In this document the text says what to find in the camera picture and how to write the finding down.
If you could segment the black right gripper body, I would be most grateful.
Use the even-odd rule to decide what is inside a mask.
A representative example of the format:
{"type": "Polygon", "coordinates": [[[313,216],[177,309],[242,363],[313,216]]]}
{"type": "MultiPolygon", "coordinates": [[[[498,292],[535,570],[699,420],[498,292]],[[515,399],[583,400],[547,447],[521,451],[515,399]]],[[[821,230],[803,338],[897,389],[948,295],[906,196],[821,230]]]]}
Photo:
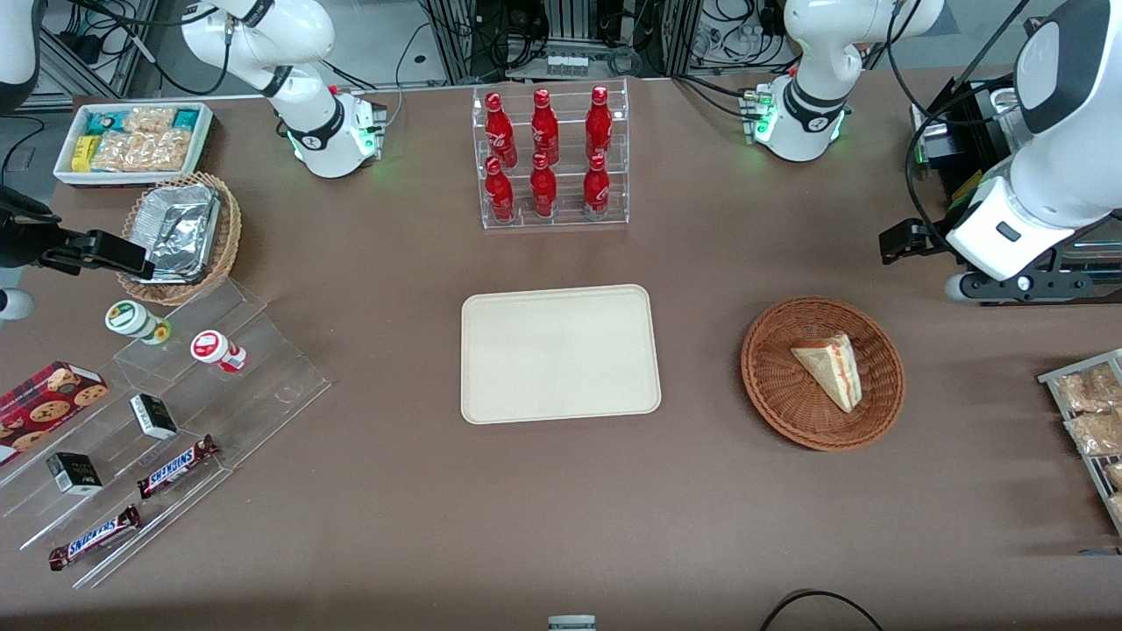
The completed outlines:
{"type": "Polygon", "coordinates": [[[33,196],[12,188],[1,190],[1,267],[18,268],[36,263],[54,247],[67,241],[59,217],[33,196]]]}

